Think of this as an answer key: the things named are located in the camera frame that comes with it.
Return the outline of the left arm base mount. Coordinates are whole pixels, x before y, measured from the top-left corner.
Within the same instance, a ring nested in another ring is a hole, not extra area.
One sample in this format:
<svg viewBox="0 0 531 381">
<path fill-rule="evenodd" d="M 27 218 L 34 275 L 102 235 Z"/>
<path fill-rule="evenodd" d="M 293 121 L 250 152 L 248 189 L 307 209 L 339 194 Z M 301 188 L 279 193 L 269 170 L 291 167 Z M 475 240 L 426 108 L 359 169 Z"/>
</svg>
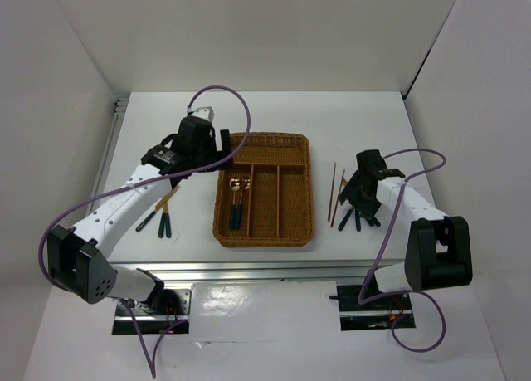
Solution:
<svg viewBox="0 0 531 381">
<path fill-rule="evenodd" d="M 136 300 L 127 304 L 118 303 L 115 308 L 112 335 L 135 335 L 136 329 L 131 317 L 134 314 L 143 335 L 187 335 L 189 333 L 189 311 L 192 298 L 191 286 L 165 290 L 152 307 Z"/>
</svg>

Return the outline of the gold spoon green handle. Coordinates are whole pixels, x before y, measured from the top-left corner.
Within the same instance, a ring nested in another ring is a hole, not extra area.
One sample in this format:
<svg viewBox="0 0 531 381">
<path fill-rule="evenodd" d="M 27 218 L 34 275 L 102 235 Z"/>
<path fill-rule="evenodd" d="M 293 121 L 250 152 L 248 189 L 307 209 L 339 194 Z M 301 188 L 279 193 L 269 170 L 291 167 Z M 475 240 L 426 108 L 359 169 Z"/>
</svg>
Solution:
<svg viewBox="0 0 531 381">
<path fill-rule="evenodd" d="M 232 230 L 236 227 L 236 195 L 241 188 L 241 180 L 239 177 L 233 177 L 230 179 L 230 189 L 232 191 L 231 199 L 231 213 L 229 220 L 229 228 Z"/>
<path fill-rule="evenodd" d="M 241 196 L 239 199 L 239 203 L 236 209 L 236 219 L 235 219 L 235 228 L 238 229 L 241 226 L 241 220 L 242 220 L 242 214 L 243 214 L 243 200 L 246 194 L 246 191 L 251 186 L 251 178 L 246 177 L 243 179 L 243 184 L 241 187 Z"/>
</svg>

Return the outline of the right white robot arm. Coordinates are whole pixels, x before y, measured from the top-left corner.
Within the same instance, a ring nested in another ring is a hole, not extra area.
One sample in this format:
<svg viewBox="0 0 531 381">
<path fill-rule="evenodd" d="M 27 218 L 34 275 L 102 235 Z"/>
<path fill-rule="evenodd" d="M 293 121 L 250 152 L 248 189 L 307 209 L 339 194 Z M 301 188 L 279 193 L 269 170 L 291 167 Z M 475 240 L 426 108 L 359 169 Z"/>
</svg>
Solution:
<svg viewBox="0 0 531 381">
<path fill-rule="evenodd" d="M 348 203 L 348 215 L 360 229 L 365 222 L 380 227 L 377 215 L 391 210 L 383 244 L 388 244 L 393 228 L 400 222 L 408 230 L 404 261 L 381 267 L 385 247 L 381 247 L 369 269 L 359 302 L 382 307 L 392 294 L 421 292 L 467 286 L 473 278 L 468 222 L 451 217 L 429 204 L 410 186 L 411 176 L 387 166 L 377 149 L 357 154 L 357 170 L 339 193 L 339 202 Z"/>
</svg>

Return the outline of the gold knife green handle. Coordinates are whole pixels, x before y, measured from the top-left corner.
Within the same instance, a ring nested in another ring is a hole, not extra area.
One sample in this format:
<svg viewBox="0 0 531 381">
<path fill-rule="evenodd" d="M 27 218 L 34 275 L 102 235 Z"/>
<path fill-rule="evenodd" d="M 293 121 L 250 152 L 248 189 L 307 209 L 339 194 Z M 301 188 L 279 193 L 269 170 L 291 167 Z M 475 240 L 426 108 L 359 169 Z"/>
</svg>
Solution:
<svg viewBox="0 0 531 381">
<path fill-rule="evenodd" d="M 353 213 L 353 208 L 350 208 L 342 218 L 341 222 L 338 225 L 338 230 L 341 232 L 345 228 L 346 224 L 348 223 L 348 220 L 351 218 Z"/>
</svg>

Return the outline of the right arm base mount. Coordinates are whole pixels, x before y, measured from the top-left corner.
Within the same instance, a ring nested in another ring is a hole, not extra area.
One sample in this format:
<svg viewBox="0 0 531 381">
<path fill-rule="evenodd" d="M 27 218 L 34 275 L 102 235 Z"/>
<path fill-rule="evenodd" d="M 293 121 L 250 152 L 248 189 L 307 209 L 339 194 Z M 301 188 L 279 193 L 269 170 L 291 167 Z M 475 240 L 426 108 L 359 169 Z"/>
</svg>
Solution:
<svg viewBox="0 0 531 381">
<path fill-rule="evenodd" d="M 395 320 L 399 320 L 398 329 L 416 327 L 408 295 L 385 297 L 360 305 L 358 295 L 361 289 L 361 285 L 336 286 L 336 292 L 329 296 L 339 309 L 342 331 L 390 330 Z"/>
</svg>

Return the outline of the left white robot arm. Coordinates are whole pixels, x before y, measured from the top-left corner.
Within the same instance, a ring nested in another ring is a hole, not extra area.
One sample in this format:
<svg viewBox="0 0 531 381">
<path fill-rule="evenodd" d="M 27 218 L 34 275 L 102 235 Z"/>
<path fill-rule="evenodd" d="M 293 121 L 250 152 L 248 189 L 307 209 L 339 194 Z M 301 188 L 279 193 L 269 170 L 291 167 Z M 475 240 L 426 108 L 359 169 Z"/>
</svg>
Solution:
<svg viewBox="0 0 531 381">
<path fill-rule="evenodd" d="M 164 304 L 164 283 L 142 269 L 113 266 L 108 258 L 121 237 L 159 199 L 187 178 L 189 171 L 211 172 L 232 165 L 231 137 L 194 115 L 141 158 L 122 192 L 75 225 L 57 225 L 46 236 L 52 281 L 93 305 L 109 297 L 134 300 L 146 314 Z"/>
</svg>

